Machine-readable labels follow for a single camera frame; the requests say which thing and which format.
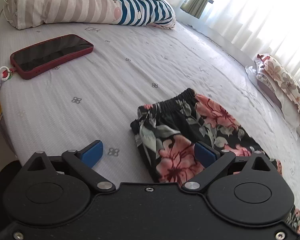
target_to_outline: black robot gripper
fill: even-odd
[[[284,222],[293,193],[263,153],[225,153],[182,187],[121,183],[118,189],[76,152],[34,153],[2,201],[9,223],[0,240],[300,239]]]

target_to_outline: white sheer curtain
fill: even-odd
[[[198,21],[250,58],[270,53],[300,83],[300,0],[214,0]]]

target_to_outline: red phone case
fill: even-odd
[[[19,65],[15,62],[15,60],[14,60],[13,56],[17,52],[20,52],[22,50],[31,48],[31,47],[36,46],[38,44],[45,43],[47,41],[52,41],[52,40],[59,39],[59,38],[62,38],[62,37],[66,37],[66,36],[69,36],[69,35],[75,35],[75,34],[68,34],[68,35],[60,36],[60,37],[57,37],[57,38],[53,38],[53,39],[50,39],[50,40],[42,41],[42,42],[36,43],[34,45],[28,46],[26,48],[20,49],[20,50],[14,52],[13,54],[11,54],[11,56],[10,56],[10,63],[16,68],[16,71],[19,73],[19,75],[23,79],[31,79],[31,78],[33,78],[35,76],[38,76],[39,74],[41,74],[41,73],[49,70],[49,69],[52,69],[52,68],[54,68],[54,67],[56,67],[58,65],[66,63],[66,62],[68,62],[68,61],[70,61],[72,59],[75,59],[77,57],[81,57],[81,56],[83,56],[85,54],[88,54],[88,53],[90,53],[90,52],[93,51],[93,44],[92,43],[90,43],[89,41],[87,41],[87,40],[79,37],[78,35],[75,35],[75,36],[79,37],[80,39],[82,39],[82,40],[86,41],[87,43],[89,43],[92,47],[86,48],[86,49],[83,49],[83,50],[79,50],[79,51],[76,51],[76,52],[73,52],[73,53],[70,53],[70,54],[67,54],[67,55],[64,55],[64,56],[62,56],[60,58],[56,58],[56,59],[54,59],[52,61],[49,61],[49,62],[47,62],[45,64],[42,64],[42,65],[38,66],[38,67],[35,67],[34,69],[32,69],[30,71],[23,71],[19,67]]]

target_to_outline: blue gripper pad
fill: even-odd
[[[77,157],[88,167],[92,168],[102,157],[103,144],[102,141],[96,140],[77,152]]]
[[[203,167],[207,168],[220,158],[220,153],[199,141],[194,144],[194,156]]]

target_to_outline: mattress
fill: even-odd
[[[300,208],[300,138],[249,81],[245,68],[190,27],[60,23],[16,30],[0,18],[0,66],[26,46],[74,33],[94,44],[92,53],[31,80],[18,74],[2,85],[7,131],[21,163],[38,150],[60,155],[103,142],[94,170],[118,187],[150,182],[130,122],[137,108],[193,88],[220,103],[270,157]]]

